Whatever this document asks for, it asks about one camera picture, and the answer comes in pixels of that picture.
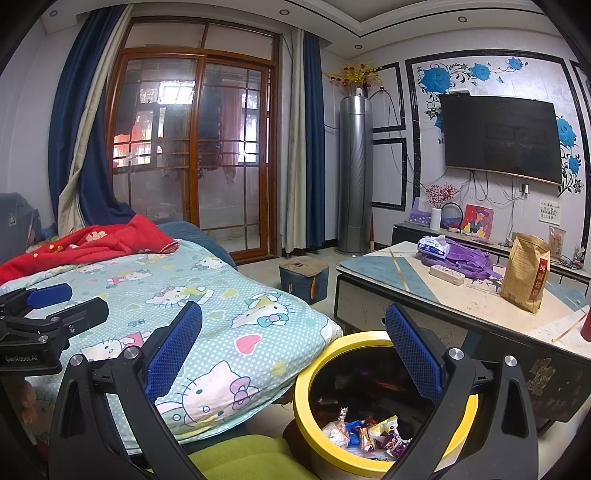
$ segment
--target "television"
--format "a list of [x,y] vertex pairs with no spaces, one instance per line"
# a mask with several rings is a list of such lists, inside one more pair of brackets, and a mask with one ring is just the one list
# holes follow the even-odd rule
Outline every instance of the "television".
[[440,95],[448,167],[561,181],[554,105],[467,93]]

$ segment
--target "brown paper bag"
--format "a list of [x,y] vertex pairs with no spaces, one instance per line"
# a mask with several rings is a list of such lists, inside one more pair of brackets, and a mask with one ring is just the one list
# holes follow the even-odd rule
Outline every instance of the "brown paper bag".
[[550,270],[550,246],[541,238],[518,233],[509,255],[500,295],[537,313]]

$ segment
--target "blue gripper pad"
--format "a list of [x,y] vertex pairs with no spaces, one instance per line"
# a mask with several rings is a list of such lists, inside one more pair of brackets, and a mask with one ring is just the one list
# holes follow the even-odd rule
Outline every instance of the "blue gripper pad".
[[386,310],[386,332],[422,397],[436,403],[441,397],[442,364],[437,362],[418,327],[395,305]]
[[201,307],[194,302],[188,302],[172,321],[171,332],[148,364],[144,393],[151,403],[170,391],[201,332],[202,323]]
[[33,290],[27,297],[27,304],[34,309],[62,303],[72,298],[72,288],[67,283]]

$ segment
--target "power strip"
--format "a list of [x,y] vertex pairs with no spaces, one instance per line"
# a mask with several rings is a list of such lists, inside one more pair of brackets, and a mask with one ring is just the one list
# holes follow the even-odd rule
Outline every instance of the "power strip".
[[456,272],[455,270],[442,265],[433,265],[429,269],[429,273],[433,275],[433,277],[441,278],[454,285],[462,285],[464,283],[464,278],[466,278],[463,273]]

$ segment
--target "red blanket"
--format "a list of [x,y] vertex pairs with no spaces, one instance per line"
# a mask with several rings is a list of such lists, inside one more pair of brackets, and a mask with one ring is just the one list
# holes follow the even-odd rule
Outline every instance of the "red blanket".
[[100,262],[140,253],[169,254],[178,243],[145,216],[137,214],[127,225],[93,225],[0,267],[0,285],[61,265]]

